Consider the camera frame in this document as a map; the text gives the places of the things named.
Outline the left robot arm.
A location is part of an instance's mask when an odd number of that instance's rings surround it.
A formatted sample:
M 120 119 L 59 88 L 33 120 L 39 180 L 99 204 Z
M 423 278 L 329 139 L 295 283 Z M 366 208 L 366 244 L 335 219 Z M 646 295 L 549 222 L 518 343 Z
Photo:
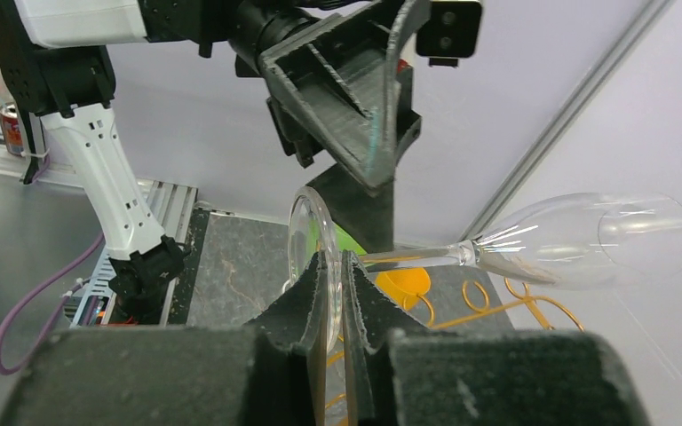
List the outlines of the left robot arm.
M 236 73 L 266 83 L 286 155 L 308 167 L 328 153 L 370 195 L 392 183 L 419 134 L 405 44 L 431 15 L 427 1 L 0 1 L 0 67 L 18 107 L 64 150 L 99 219 L 121 315 L 155 323 L 184 250 L 144 203 L 112 102 L 110 44 L 216 43 Z

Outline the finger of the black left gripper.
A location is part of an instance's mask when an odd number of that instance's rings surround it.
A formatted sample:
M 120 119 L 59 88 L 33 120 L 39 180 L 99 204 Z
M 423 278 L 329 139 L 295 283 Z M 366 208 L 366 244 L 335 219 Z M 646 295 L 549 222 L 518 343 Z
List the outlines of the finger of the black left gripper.
M 369 253 L 394 247 L 394 183 L 373 194 L 335 164 L 312 179 L 308 186 L 325 201 L 334 222 Z
M 428 1 L 372 1 L 313 23 L 258 56 L 287 154 L 308 166 L 318 145 L 370 194 L 393 181 L 400 55 L 430 10 Z

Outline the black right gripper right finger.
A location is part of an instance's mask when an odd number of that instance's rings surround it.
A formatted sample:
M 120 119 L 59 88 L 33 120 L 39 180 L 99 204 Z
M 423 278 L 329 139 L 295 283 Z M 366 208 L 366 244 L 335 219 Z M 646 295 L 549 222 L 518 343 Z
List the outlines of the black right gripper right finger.
M 341 256 L 352 425 L 648 425 L 623 360 L 581 331 L 435 331 Z

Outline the clear wine glass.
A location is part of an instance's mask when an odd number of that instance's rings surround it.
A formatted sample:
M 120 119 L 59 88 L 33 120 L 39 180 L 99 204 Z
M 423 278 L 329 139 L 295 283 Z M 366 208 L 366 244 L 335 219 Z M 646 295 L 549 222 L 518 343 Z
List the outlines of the clear wine glass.
M 450 245 L 359 260 L 372 273 L 466 266 L 543 287 L 649 287 L 682 273 L 682 204 L 662 193 L 571 193 Z

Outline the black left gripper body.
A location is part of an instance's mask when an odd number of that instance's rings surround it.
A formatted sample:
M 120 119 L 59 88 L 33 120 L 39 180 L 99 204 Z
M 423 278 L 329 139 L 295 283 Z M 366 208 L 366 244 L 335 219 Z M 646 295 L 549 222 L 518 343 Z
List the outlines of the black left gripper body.
M 236 1 L 232 47 L 266 84 L 288 154 L 328 152 L 348 171 L 393 171 L 421 122 L 400 62 L 424 24 L 420 1 Z

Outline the orange wine glass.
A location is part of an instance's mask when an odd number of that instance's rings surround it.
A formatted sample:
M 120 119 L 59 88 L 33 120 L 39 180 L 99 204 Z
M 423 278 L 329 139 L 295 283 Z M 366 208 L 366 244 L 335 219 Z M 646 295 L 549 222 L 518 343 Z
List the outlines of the orange wine glass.
M 425 268 L 380 272 L 375 284 L 405 311 L 412 310 L 431 289 L 431 278 Z

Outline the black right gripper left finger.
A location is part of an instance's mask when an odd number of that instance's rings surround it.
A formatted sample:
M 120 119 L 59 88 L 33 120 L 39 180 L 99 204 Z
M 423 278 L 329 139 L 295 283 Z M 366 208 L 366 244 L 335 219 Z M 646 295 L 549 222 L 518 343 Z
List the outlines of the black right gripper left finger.
M 0 425 L 321 425 L 328 262 L 241 326 L 120 326 L 51 335 Z

